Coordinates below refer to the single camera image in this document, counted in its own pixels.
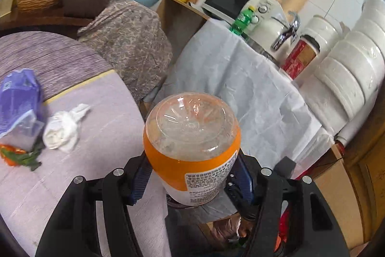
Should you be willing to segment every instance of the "faucet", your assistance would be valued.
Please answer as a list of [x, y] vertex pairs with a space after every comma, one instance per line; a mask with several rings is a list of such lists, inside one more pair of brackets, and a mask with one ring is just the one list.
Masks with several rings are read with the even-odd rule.
[[286, 31], [283, 31], [281, 35], [278, 36], [277, 39], [272, 44], [271, 49], [274, 51], [277, 51], [289, 37], [294, 36], [297, 33], [298, 29], [300, 28], [300, 25], [301, 25], [300, 17], [292, 11], [289, 11], [289, 14], [292, 15], [294, 19], [290, 24], [290, 27]]

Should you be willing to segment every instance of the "green vegetable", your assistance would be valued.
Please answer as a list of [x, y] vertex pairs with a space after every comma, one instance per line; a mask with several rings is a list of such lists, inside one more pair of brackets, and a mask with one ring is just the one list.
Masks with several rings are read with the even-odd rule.
[[31, 171], [35, 171], [38, 167], [41, 166], [41, 162], [37, 161], [37, 156], [40, 155], [42, 149], [44, 148], [44, 143], [41, 139], [36, 141], [35, 145], [32, 148], [31, 152], [26, 154], [16, 154], [8, 149], [1, 148], [0, 152], [7, 158], [12, 161], [18, 163], [21, 166], [27, 166], [31, 169]]

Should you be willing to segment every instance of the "appliance knob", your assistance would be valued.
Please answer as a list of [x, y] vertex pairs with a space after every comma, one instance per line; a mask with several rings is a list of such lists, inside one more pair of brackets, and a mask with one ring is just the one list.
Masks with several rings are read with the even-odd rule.
[[256, 25], [259, 22], [258, 16], [253, 16], [253, 19], [251, 19], [251, 23]]
[[267, 6], [266, 5], [259, 6], [258, 11], [260, 13], [267, 13]]

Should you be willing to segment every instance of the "green bottle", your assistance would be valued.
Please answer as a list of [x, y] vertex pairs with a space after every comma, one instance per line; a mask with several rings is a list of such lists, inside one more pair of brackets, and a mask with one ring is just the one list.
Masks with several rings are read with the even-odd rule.
[[237, 35], [242, 35], [243, 31], [251, 23], [254, 12], [255, 12], [255, 8], [253, 6], [249, 6], [248, 9], [242, 11], [239, 14], [239, 16], [236, 18], [234, 23], [231, 25], [230, 31]]

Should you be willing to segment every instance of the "wooden cabinet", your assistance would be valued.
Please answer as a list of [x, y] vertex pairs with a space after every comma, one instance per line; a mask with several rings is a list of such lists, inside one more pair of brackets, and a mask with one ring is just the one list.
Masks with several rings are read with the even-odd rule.
[[385, 218], [385, 88], [344, 156], [361, 213], [364, 241]]

